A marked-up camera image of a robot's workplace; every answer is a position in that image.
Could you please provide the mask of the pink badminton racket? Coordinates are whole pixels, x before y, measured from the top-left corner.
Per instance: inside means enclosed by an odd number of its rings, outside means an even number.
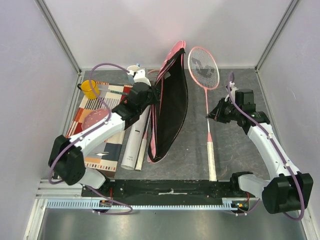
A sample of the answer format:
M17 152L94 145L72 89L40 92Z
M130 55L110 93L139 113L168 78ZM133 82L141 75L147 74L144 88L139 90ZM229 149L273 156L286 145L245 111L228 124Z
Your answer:
M151 70L148 74L147 77L150 81L155 82L157 80L157 77L159 75L160 70L159 69L153 69ZM146 147L147 147L147 136L148 136L148 127L149 127L149 122L150 122L150 113L149 110L147 111L147 118L146 118L146 122L145 122L145 128L144 128L144 133L143 133L143 137L141 140L141 144L140 144L140 148L139 148L139 153L138 153L138 157L136 160L136 165L134 170L135 171L141 171L142 170L142 166L143 166L143 161L144 161L144 156L145 156L145 151L146 151Z
M190 76L204 90L206 114L209 114L208 91L214 90L220 83L220 73L212 54L203 47L193 47L187 58ZM217 173L215 167L214 143L212 139L209 120L207 122L207 159L209 180L215 182Z

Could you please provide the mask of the pink sport racket bag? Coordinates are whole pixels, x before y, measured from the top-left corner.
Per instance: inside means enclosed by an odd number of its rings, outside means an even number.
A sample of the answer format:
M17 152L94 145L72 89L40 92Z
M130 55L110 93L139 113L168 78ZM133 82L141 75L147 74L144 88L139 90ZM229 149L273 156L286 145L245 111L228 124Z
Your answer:
M169 51L154 86L159 102L150 109L151 139L147 160L158 163L166 157L185 122L189 93L184 67L186 42L179 40Z

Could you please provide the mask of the white shuttlecock tube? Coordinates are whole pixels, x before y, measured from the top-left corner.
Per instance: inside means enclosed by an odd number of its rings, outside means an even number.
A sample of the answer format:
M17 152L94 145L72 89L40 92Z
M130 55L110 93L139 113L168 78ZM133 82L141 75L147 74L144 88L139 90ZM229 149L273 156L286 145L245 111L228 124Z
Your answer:
M121 167L126 170L134 170L140 151L140 146L145 131L149 107L139 117L139 120L131 126L130 134L126 143Z

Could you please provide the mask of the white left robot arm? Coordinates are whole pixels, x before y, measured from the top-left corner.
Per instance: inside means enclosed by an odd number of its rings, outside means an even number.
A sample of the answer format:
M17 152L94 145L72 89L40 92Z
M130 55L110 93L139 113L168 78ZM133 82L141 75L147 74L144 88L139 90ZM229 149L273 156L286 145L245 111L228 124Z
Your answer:
M69 138L58 136L48 161L48 181L53 185L88 185L99 197L106 196L110 191L107 178L97 169L86 167L85 157L104 140L137 122L148 106L160 101L160 95L155 86L137 82L120 104L108 111L107 117Z

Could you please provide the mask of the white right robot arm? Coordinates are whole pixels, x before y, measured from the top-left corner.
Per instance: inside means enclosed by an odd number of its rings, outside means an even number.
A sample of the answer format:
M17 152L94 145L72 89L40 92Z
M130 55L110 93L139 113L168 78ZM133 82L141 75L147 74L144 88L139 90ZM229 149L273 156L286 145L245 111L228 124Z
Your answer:
M301 173L282 149L267 115L256 110L253 90L238 89L233 98L221 98L207 118L224 124L237 122L267 167L268 180L250 171L233 173L229 184L233 196L240 197L248 192L261 199L270 214L304 213L314 184L313 178L309 173Z

